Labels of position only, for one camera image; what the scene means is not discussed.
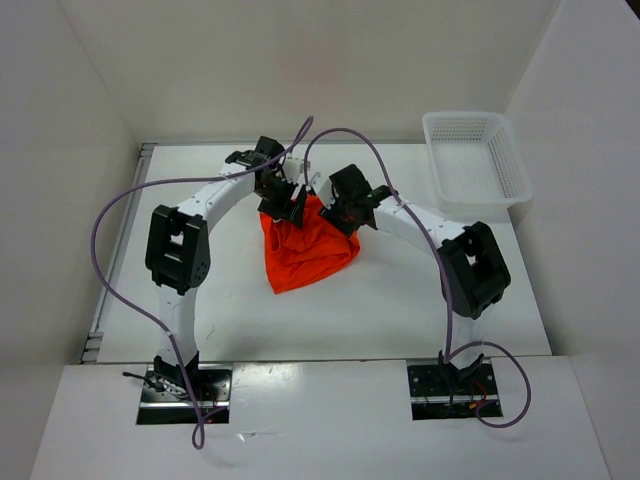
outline purple cable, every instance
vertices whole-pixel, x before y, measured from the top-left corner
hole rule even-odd
[[[389,190],[391,190],[391,195],[393,195],[393,198],[396,200],[396,202],[398,202],[398,205],[402,205],[402,208],[407,212],[407,214],[415,222],[416,226],[418,227],[418,229],[420,230],[422,235],[424,235],[424,238],[427,240],[427,243],[429,244],[429,248],[431,249],[431,252],[433,253],[434,258],[436,259],[436,262],[438,264],[438,269],[440,270],[440,279],[442,281],[442,285],[444,286],[445,300],[447,302],[447,333],[446,333],[446,339],[445,339],[445,350],[444,350],[444,355],[443,355],[444,356],[444,362],[445,363],[449,363],[449,361],[453,357],[455,357],[460,352],[463,352],[464,350],[466,350],[468,348],[479,346],[479,345],[489,345],[490,347],[497,348],[502,353],[504,353],[507,357],[509,357],[509,359],[515,364],[515,366],[518,368],[518,370],[522,374],[522,378],[524,379],[524,383],[525,383],[525,386],[526,386],[526,389],[527,389],[527,401],[525,402],[524,408],[522,409],[522,411],[518,414],[518,416],[516,418],[514,418],[513,420],[511,420],[509,422],[506,422],[506,423],[495,424],[495,423],[489,423],[486,420],[484,420],[482,417],[480,417],[480,411],[486,405],[488,405],[490,403],[495,403],[495,400],[491,400],[490,402],[483,403],[482,405],[480,405],[479,407],[477,407],[475,409],[476,418],[478,420],[480,420],[480,422],[482,424],[486,425],[487,427],[491,427],[491,428],[507,428],[507,427],[511,427],[512,425],[515,425],[516,423],[518,423],[520,420],[522,420],[524,418],[524,416],[529,411],[529,406],[531,405],[531,384],[529,383],[529,378],[527,377],[526,372],[524,371],[524,369],[522,368],[522,366],[520,365],[518,360],[516,360],[516,358],[511,353],[509,353],[504,347],[498,345],[497,343],[493,343],[493,342],[470,342],[470,343],[467,343],[466,345],[461,346],[460,348],[458,348],[454,352],[451,352],[451,342],[452,342],[452,338],[451,337],[453,336],[453,305],[452,305],[452,300],[451,300],[451,286],[449,284],[449,278],[447,277],[447,273],[446,273],[446,271],[444,269],[444,265],[442,263],[442,259],[440,258],[440,254],[438,253],[438,249],[436,248],[436,245],[435,245],[433,239],[431,238],[431,235],[429,235],[429,232],[427,231],[425,226],[422,224],[422,222],[420,221],[418,216],[413,212],[413,210],[411,210],[411,208],[406,203],[404,203],[402,201],[402,199],[398,195],[398,192],[393,187],[393,184],[391,183],[391,178],[389,177],[389,173],[387,172],[387,168],[386,168],[386,166],[384,164],[384,161],[382,160],[382,156],[380,155],[380,152],[378,152],[378,149],[375,147],[373,142],[371,140],[369,140],[367,137],[365,137],[362,133],[360,133],[360,132],[358,132],[356,130],[353,130],[351,128],[340,128],[340,127],[338,127],[338,128],[330,128],[328,130],[325,130],[323,132],[318,133],[309,142],[309,145],[307,145],[307,149],[304,152],[303,172],[304,172],[304,182],[305,182],[305,184],[307,186],[309,185],[308,165],[309,165],[309,152],[311,150],[311,147],[318,140],[320,140],[322,137],[324,137],[325,135],[328,135],[330,133],[335,133],[335,132],[344,132],[344,133],[349,133],[351,135],[355,135],[356,137],[358,137],[360,140],[362,140],[371,149],[371,151],[373,152],[373,154],[376,157],[376,160],[378,160],[378,164],[380,165],[380,169],[382,170],[382,175],[384,176],[384,180],[387,183],[387,186],[389,187]]]
[[[193,447],[196,450],[201,450],[204,447],[204,438],[205,438],[204,425],[205,425],[205,422],[209,418],[211,418],[211,416],[213,416],[215,413],[217,413],[218,411],[222,410],[223,408],[215,409],[215,410],[209,412],[208,414],[206,414],[204,416],[202,415],[202,412],[200,411],[200,408],[198,407],[198,400],[197,400],[197,397],[196,397],[195,392],[193,390],[193,386],[191,385],[191,381],[189,380],[189,376],[187,375],[187,369],[185,368],[185,364],[184,364],[184,361],[182,359],[182,355],[180,354],[180,349],[178,348],[178,344],[176,343],[176,340],[175,340],[175,338],[173,336],[173,333],[171,333],[171,330],[169,330],[169,327],[167,327],[167,325],[164,322],[162,322],[162,320],[157,318],[152,313],[148,312],[144,308],[136,305],[135,303],[133,303],[132,301],[128,300],[124,296],[120,295],[109,284],[109,281],[106,279],[106,277],[104,276],[104,273],[100,269],[100,265],[98,263],[98,256],[97,256],[97,253],[96,253],[96,237],[97,237],[97,234],[98,234],[98,228],[100,227],[100,223],[102,222],[102,219],[104,218],[104,216],[107,214],[107,212],[116,203],[118,203],[124,197],[126,197],[126,196],[128,196],[128,195],[130,195],[133,192],[136,192],[138,190],[142,190],[143,188],[155,187],[155,186],[158,186],[158,185],[168,185],[168,184],[173,184],[173,183],[212,183],[212,182],[221,182],[223,180],[226,181],[228,179],[238,178],[238,177],[241,177],[243,175],[249,175],[251,173],[257,172],[258,170],[262,170],[262,169],[268,167],[269,165],[279,161],[282,157],[286,156],[287,153],[290,153],[291,151],[293,151],[295,146],[298,145],[300,143],[300,141],[305,137],[305,135],[309,132],[309,129],[311,128],[312,124],[313,124],[313,116],[307,117],[307,119],[304,121],[304,123],[300,127],[300,130],[298,131],[297,135],[295,136],[295,139],[293,140],[292,144],[289,147],[285,148],[282,153],[280,153],[279,155],[276,155],[275,157],[270,159],[268,162],[266,162],[263,165],[260,165],[259,167],[250,168],[249,170],[246,170],[244,172],[232,173],[232,174],[226,175],[224,177],[215,176],[215,177],[171,178],[171,179],[166,179],[166,180],[156,180],[156,181],[153,181],[153,182],[147,182],[147,183],[141,183],[139,185],[135,185],[135,186],[129,188],[128,190],[125,190],[124,192],[120,193],[119,195],[115,196],[113,199],[111,199],[102,208],[102,210],[100,211],[100,213],[96,217],[96,220],[95,220],[95,222],[93,224],[93,228],[91,230],[91,240],[90,240],[91,263],[93,264],[93,268],[96,271],[96,274],[98,275],[98,279],[100,280],[100,282],[102,283],[104,288],[111,295],[113,295],[115,298],[117,298],[122,303],[124,303],[126,306],[128,306],[129,308],[132,308],[133,310],[135,310],[136,312],[140,313],[141,315],[144,315],[149,320],[151,320],[153,323],[158,325],[167,334],[167,336],[169,337],[169,342],[171,343],[171,346],[173,347],[173,350],[176,353],[176,359],[178,360],[178,366],[180,367],[180,372],[182,373],[182,377],[185,380],[185,386],[187,387],[187,393],[189,394],[189,399],[191,400],[191,403],[193,404],[193,409],[194,409],[194,411],[196,413],[197,423],[196,423],[195,428],[193,429],[193,434],[191,435],[191,443],[193,444]]]

